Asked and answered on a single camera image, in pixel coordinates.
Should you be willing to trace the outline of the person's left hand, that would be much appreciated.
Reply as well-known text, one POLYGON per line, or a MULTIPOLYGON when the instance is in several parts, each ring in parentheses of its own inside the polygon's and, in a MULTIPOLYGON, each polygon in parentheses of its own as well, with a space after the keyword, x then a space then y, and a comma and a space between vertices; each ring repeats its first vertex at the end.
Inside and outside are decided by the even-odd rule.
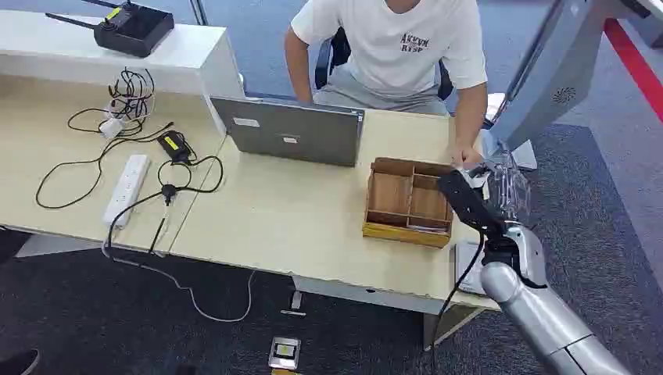
POLYGON ((456 168, 472 168, 477 163, 482 163, 483 156, 472 147, 457 146, 451 152, 452 164, 456 168))

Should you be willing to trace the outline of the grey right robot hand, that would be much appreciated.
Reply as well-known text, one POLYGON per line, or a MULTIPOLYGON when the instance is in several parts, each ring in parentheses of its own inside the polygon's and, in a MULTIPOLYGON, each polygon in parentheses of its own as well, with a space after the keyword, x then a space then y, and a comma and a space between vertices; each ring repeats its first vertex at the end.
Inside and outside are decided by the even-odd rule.
POLYGON ((437 188, 462 223, 490 237, 529 219, 530 184, 510 159, 453 168, 439 176, 437 188))

